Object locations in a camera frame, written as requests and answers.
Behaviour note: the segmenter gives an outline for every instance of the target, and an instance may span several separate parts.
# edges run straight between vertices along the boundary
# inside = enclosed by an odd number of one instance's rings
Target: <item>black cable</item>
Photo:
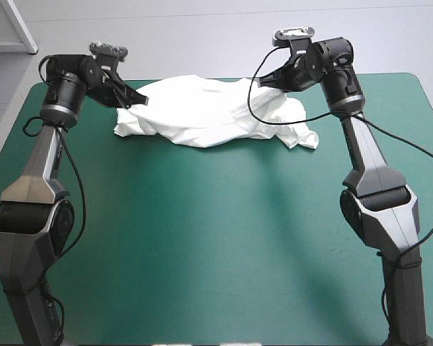
[[[65,321],[65,318],[66,318],[65,313],[64,313],[64,305],[63,305],[63,302],[60,301],[59,299],[57,299],[57,297],[52,296],[52,295],[49,294],[48,292],[44,292],[43,296],[44,296],[45,298],[47,298],[49,301],[53,301],[53,302],[55,302],[56,304],[58,304],[59,309],[61,310],[61,322],[60,322],[60,324],[59,324],[59,329],[60,329],[60,333],[63,333],[63,332],[64,332],[64,321]]]
[[[402,138],[402,137],[397,136],[397,135],[395,135],[395,134],[393,134],[393,133],[391,133],[391,132],[389,132],[389,131],[386,131],[386,130],[382,129],[380,126],[375,125],[375,124],[372,123],[370,120],[368,120],[368,119],[366,119],[366,118],[364,118],[364,117],[362,117],[362,116],[359,116],[359,115],[356,115],[356,114],[353,115],[353,114],[351,114],[350,112],[346,112],[346,111],[340,111],[340,110],[337,110],[337,111],[332,111],[332,112],[326,112],[326,113],[323,113],[323,114],[318,115],[318,116],[316,116],[316,117],[308,118],[308,119],[305,119],[305,120],[292,121],[292,122],[288,122],[288,123],[272,123],[272,122],[265,121],[265,120],[260,119],[259,117],[257,117],[257,116],[253,113],[253,111],[252,111],[252,107],[250,106],[250,93],[251,93],[251,91],[252,91],[252,85],[253,85],[253,82],[255,81],[255,78],[256,78],[258,72],[260,71],[261,67],[262,67],[263,64],[266,62],[266,59],[267,59],[267,58],[268,58],[268,57],[269,57],[273,52],[275,52],[275,51],[278,50],[278,49],[280,49],[280,47],[274,48],[273,50],[270,50],[270,51],[268,52],[268,54],[266,54],[266,56],[265,56],[265,57],[263,58],[263,60],[261,61],[260,66],[256,69],[256,71],[255,71],[255,73],[253,74],[253,77],[252,77],[252,79],[251,79],[251,81],[250,81],[250,87],[249,87],[249,90],[248,90],[248,97],[247,97],[247,106],[248,106],[249,113],[250,113],[250,114],[252,115],[252,117],[254,117],[256,120],[258,120],[259,122],[261,122],[261,123],[263,123],[263,124],[267,124],[267,125],[293,125],[293,124],[308,123],[308,122],[310,122],[310,121],[319,120],[319,119],[321,119],[321,118],[323,118],[323,117],[326,117],[326,116],[328,116],[328,115],[345,114],[345,116],[340,117],[340,120],[345,120],[345,119],[347,119],[347,118],[353,117],[353,118],[355,118],[355,119],[357,119],[357,120],[359,120],[359,121],[362,121],[363,123],[368,124],[369,126],[372,126],[375,130],[377,130],[377,131],[379,131],[379,132],[381,132],[381,133],[383,133],[383,134],[385,134],[385,135],[387,135],[387,136],[389,136],[389,137],[391,137],[391,138],[394,138],[394,139],[396,139],[396,140],[398,140],[398,141],[401,141],[401,142],[403,142],[403,143],[405,143],[405,144],[408,144],[409,146],[412,146],[413,148],[415,148],[415,149],[421,151],[422,153],[426,154],[427,156],[429,156],[429,157],[431,157],[431,158],[433,159],[433,153],[431,153],[430,151],[426,150],[425,148],[422,148],[422,147],[419,146],[418,144],[415,144],[415,143],[413,143],[413,142],[411,142],[411,141],[409,141],[409,140],[407,140],[407,139],[405,139],[405,138]],[[385,259],[385,258],[383,257],[383,259],[384,259],[387,263],[389,263],[390,265],[392,265],[392,270],[390,271],[389,276],[388,276],[388,279],[387,279],[388,282],[390,282],[390,281],[394,278],[394,275],[395,275],[396,269],[407,270],[407,269],[415,268],[415,267],[418,267],[419,265],[421,265],[421,259],[420,259],[420,261],[417,262],[416,264],[410,264],[410,265],[403,266],[403,265],[401,265],[401,259],[402,259],[405,255],[407,255],[410,251],[412,251],[413,249],[415,249],[415,248],[417,248],[417,247],[420,247],[420,246],[421,246],[424,242],[426,242],[426,241],[427,241],[427,240],[428,240],[432,235],[433,235],[433,227],[432,227],[432,229],[430,229],[430,231],[427,233],[427,235],[425,235],[422,239],[420,239],[418,242],[416,242],[414,245],[412,245],[411,247],[409,247],[409,248],[406,249],[405,251],[401,252],[401,254],[398,256],[398,258],[397,258],[396,261],[394,261],[394,262],[391,262],[391,261],[389,261],[389,260],[387,260],[387,259]],[[387,311],[387,309],[386,309],[386,307],[385,307],[385,297],[386,297],[387,290],[388,290],[388,287],[387,287],[387,284],[386,284],[386,282],[385,282],[385,283],[384,283],[383,290],[382,290],[381,302],[380,302],[380,303],[382,304],[383,314],[385,315],[385,318],[386,318],[386,320],[387,320],[388,326],[390,327],[390,331],[391,331],[391,332],[394,332],[395,330],[394,330],[394,327],[393,327],[393,323],[392,323],[392,321],[391,321],[391,319],[390,319],[390,314],[388,313],[388,311]]]
[[[49,81],[47,79],[44,79],[43,76],[42,76],[42,67],[43,67],[43,64],[46,61],[49,61],[51,58],[54,58],[54,56],[46,56],[42,60],[40,60],[40,62],[38,63],[38,74],[40,75],[40,79],[42,80],[42,82],[45,83],[46,85],[48,85],[48,88],[50,88],[50,90],[53,93],[53,100],[56,101],[57,98],[58,98],[58,93],[56,92],[55,87],[50,83],[50,81],[52,81],[52,79]]]
[[[80,177],[80,173],[79,170],[77,169],[77,165],[74,159],[72,158],[71,153],[69,152],[69,148],[67,147],[66,140],[64,139],[61,130],[57,126],[55,126],[55,129],[59,135],[59,138],[61,139],[64,152],[66,152],[67,158],[69,159],[69,162],[72,165],[72,169],[74,170],[75,176],[77,178],[77,182],[79,183],[80,195],[82,196],[82,224],[80,226],[80,231],[77,237],[75,238],[75,240],[64,251],[62,251],[61,255],[59,256],[59,258],[62,258],[65,254],[67,254],[67,252],[69,252],[69,250],[71,250],[77,244],[77,242],[82,237],[82,234],[84,233],[85,223],[87,222],[87,200],[85,198],[85,191],[84,191],[82,178]]]
[[[82,182],[82,178],[80,177],[79,170],[77,169],[77,165],[76,165],[74,159],[72,158],[72,155],[69,151],[66,140],[64,139],[64,137],[61,133],[61,130],[60,130],[60,128],[62,128],[61,125],[59,125],[57,123],[51,123],[47,120],[42,119],[41,117],[31,117],[27,120],[25,125],[22,127],[22,131],[25,133],[26,136],[35,137],[40,133],[40,131],[38,133],[27,132],[27,127],[34,120],[42,120],[44,125],[52,125],[55,128],[55,131],[57,132],[57,134],[61,140],[61,144],[63,145],[64,152],[66,153],[67,158],[69,159],[69,162],[71,163],[72,169],[74,170],[75,176],[77,178],[77,182],[79,184],[80,195],[82,196],[82,224],[80,226],[80,231],[79,231],[79,234],[77,235],[77,237],[75,238],[75,240],[65,250],[62,251],[62,253],[59,256],[59,258],[62,258],[65,254],[67,254],[67,252],[70,249],[72,249],[75,246],[75,244],[77,244],[77,242],[82,237],[82,234],[84,233],[85,225],[87,222],[87,199],[85,197],[84,185]]]
[[[345,115],[349,115],[349,112],[345,112],[345,111],[341,111],[341,110],[336,110],[333,112],[327,112],[327,113],[323,113],[321,115],[318,115],[317,117],[311,117],[309,119],[304,119],[304,120],[297,120],[297,121],[289,121],[288,123],[273,123],[271,121],[266,121],[261,119],[260,117],[257,117],[253,111],[252,111],[252,107],[250,106],[250,94],[252,93],[252,85],[253,82],[255,81],[255,78],[258,74],[258,72],[260,71],[260,69],[262,68],[262,66],[264,65],[264,63],[266,62],[266,59],[268,59],[268,57],[274,53],[276,50],[281,49],[281,47],[276,47],[273,50],[270,50],[268,54],[265,55],[265,57],[263,58],[263,60],[261,61],[260,66],[256,69],[255,73],[253,74],[252,79],[250,80],[250,86],[248,88],[248,96],[247,96],[247,107],[248,107],[248,111],[250,112],[250,114],[256,119],[258,120],[260,123],[263,124],[267,124],[267,125],[294,125],[294,124],[300,124],[300,123],[308,123],[310,121],[315,121],[315,120],[319,120],[323,117],[326,117],[328,115],[334,115],[334,114],[345,114]]]

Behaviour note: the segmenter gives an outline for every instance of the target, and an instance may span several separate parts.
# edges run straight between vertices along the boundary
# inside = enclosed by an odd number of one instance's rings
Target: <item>green table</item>
[[[370,120],[433,150],[433,112],[416,77],[359,79]],[[21,127],[38,114],[45,88],[32,88],[1,152],[0,193],[27,160],[34,140]],[[309,116],[327,110],[318,86],[295,96]],[[288,150],[277,139],[198,149],[159,136],[120,138],[115,119],[115,110],[87,99],[68,137],[88,223],[49,280],[65,303],[70,340],[376,345],[386,338],[380,259],[338,204],[351,164],[337,119],[310,123],[320,136],[315,151]],[[376,137],[419,196],[426,232],[433,224],[433,160]],[[60,178],[80,216],[67,159]],[[433,336],[433,240],[422,254]],[[0,342],[20,342],[1,286]]]

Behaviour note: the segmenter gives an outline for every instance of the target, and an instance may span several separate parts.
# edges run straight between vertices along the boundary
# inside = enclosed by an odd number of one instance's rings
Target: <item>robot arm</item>
[[[126,48],[92,43],[89,49],[94,58],[57,55],[40,63],[48,62],[43,126],[23,173],[0,198],[0,280],[25,345],[71,345],[45,279],[74,223],[69,193],[57,179],[63,136],[77,124],[85,95],[106,107],[147,103],[117,74]]]
[[[340,197],[343,215],[366,246],[380,250],[390,334],[386,345],[433,345],[427,336],[418,241],[417,198],[404,176],[390,168],[363,116],[364,95],[352,66],[351,43],[342,37],[313,43],[309,27],[278,30],[273,45],[291,58],[259,78],[263,87],[301,92],[320,83],[340,119],[352,164]]]

